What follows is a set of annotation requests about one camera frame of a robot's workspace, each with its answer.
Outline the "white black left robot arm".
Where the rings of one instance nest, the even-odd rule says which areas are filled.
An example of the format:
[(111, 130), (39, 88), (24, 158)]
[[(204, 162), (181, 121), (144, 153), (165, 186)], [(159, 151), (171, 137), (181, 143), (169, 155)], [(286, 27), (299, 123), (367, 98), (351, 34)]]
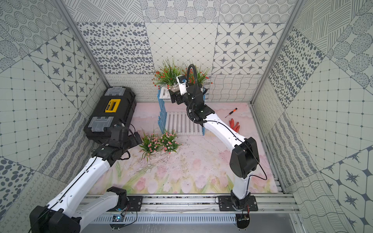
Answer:
[(29, 215), (30, 233), (80, 233), (88, 224), (108, 210), (122, 213), (131, 207), (127, 191), (110, 187), (98, 199), (84, 208), (79, 204), (93, 185), (129, 149), (142, 144), (141, 136), (124, 123), (110, 129), (111, 137), (92, 152), (92, 156), (68, 184), (68, 186), (45, 206), (36, 206)]

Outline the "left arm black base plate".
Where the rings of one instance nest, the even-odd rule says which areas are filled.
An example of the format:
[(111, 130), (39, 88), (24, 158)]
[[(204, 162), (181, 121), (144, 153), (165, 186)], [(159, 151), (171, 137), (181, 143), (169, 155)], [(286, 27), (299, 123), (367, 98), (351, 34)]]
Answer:
[(119, 197), (117, 205), (114, 209), (118, 212), (132, 211), (139, 212), (141, 210), (143, 196), (123, 196)]

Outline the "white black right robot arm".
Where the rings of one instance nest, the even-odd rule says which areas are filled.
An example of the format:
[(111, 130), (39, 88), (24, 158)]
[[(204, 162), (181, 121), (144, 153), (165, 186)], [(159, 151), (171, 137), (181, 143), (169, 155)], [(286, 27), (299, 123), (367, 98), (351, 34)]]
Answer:
[(187, 87), (186, 83), (177, 84), (169, 89), (169, 94), (172, 103), (186, 105), (187, 116), (193, 123), (211, 131), (231, 150), (229, 166), (236, 176), (231, 191), (231, 202), (235, 209), (243, 210), (250, 197), (250, 178), (260, 166), (255, 139), (245, 138), (225, 124), (215, 111), (205, 104), (204, 93), (199, 86)]

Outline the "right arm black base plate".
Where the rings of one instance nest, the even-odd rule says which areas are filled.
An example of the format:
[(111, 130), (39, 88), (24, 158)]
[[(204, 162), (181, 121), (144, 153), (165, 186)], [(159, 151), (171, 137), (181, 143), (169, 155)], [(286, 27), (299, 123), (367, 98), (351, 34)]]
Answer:
[(258, 211), (255, 196), (248, 195), (239, 200), (235, 196), (218, 196), (217, 203), (221, 212), (227, 211)]

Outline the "red flower potted plant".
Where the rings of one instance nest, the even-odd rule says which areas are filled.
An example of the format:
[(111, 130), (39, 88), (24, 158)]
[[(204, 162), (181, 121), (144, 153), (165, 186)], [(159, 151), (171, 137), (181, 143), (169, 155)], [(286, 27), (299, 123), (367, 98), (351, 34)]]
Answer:
[(177, 84), (176, 78), (181, 74), (181, 69), (175, 64), (174, 60), (167, 58), (162, 61), (162, 65), (156, 71), (153, 78), (153, 85), (158, 89), (162, 87), (171, 89)]
[(209, 84), (211, 83), (210, 76), (209, 76), (209, 70), (202, 70), (201, 67), (196, 67), (196, 71), (194, 71), (194, 68), (188, 69), (188, 66), (185, 65), (181, 69), (182, 75), (188, 76), (188, 86), (194, 85), (195, 83), (200, 87), (203, 88), (205, 83)]

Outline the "pink flower potted plant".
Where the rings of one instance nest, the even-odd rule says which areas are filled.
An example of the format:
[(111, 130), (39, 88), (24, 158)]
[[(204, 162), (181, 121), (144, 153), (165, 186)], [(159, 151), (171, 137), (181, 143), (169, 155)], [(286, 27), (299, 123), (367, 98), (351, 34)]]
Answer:
[(152, 156), (155, 156), (159, 151), (161, 151), (162, 145), (160, 141), (159, 134), (148, 134), (144, 130), (141, 137), (142, 144), (140, 144), (140, 152), (142, 152), (142, 159), (148, 161)]
[(172, 131), (165, 131), (165, 133), (161, 136), (161, 145), (162, 149), (165, 153), (172, 153), (172, 152), (177, 152), (177, 149), (181, 145), (177, 141), (177, 133), (175, 130)]

